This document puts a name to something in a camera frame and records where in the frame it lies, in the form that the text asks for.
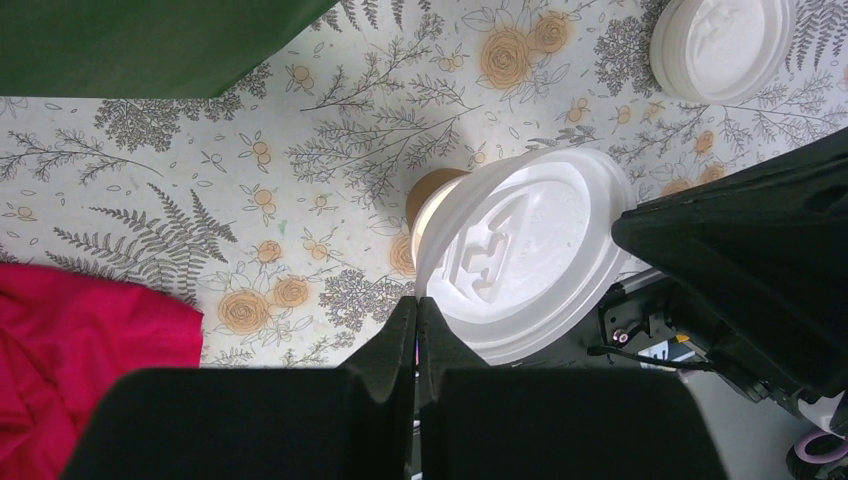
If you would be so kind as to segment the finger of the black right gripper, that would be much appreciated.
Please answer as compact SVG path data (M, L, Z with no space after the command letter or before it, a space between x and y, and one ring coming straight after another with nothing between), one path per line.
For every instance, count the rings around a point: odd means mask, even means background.
M847 134L644 203L614 242L680 282L770 363L847 387Z

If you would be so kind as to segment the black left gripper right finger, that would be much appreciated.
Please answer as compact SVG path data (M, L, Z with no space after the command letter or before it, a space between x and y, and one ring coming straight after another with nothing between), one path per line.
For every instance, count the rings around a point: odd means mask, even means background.
M500 368L417 305L427 479L723 479L676 377L638 368Z

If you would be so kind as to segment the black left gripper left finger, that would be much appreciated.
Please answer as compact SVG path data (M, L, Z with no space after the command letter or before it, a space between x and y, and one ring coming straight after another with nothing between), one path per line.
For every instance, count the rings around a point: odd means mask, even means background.
M150 368L95 410L66 479L407 479L417 302L334 368Z

